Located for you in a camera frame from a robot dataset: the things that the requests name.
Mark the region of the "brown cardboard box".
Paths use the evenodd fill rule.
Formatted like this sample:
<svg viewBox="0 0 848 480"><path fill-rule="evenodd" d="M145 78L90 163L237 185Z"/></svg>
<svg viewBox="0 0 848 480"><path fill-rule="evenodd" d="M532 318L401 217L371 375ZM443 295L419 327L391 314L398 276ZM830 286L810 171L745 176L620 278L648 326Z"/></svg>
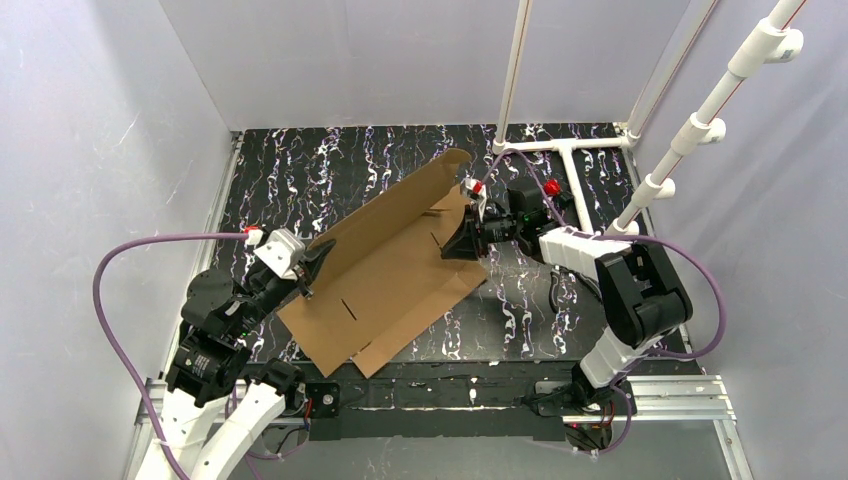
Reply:
<svg viewBox="0 0 848 480"><path fill-rule="evenodd" d="M487 278L477 259L445 260L468 201L450 148L317 237L334 241L312 285L278 312L302 353L329 377L352 361L378 372Z"/></svg>

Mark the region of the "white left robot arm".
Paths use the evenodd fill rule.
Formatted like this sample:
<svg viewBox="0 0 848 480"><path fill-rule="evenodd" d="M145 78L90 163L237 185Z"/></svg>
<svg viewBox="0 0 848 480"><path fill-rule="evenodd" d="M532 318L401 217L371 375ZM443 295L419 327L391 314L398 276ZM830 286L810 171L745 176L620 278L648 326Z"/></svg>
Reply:
<svg viewBox="0 0 848 480"><path fill-rule="evenodd" d="M304 372L272 359L245 371L251 356L241 340L290 295L311 297L311 285L334 240L305 246L286 230L252 241L257 257L244 280L207 269L189 283L181 310L186 326L167 372L160 410L164 435L151 441L139 479L226 479L270 423L308 416L313 407Z"/></svg>

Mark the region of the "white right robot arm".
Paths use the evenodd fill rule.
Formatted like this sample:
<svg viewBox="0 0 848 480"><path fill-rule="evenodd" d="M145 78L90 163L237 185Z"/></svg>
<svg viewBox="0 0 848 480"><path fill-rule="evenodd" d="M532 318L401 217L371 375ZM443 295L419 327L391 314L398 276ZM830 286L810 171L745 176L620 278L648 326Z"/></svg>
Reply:
<svg viewBox="0 0 848 480"><path fill-rule="evenodd" d="M665 249L593 239L574 229L568 221L577 202L557 181L514 181L507 206L488 201L479 180L464 179L459 192L468 203L441 248L443 259L476 261L490 245L513 242L524 255L587 280L599 294L607 325L557 394L587 404L607 393L650 347L691 318L691 301Z"/></svg>

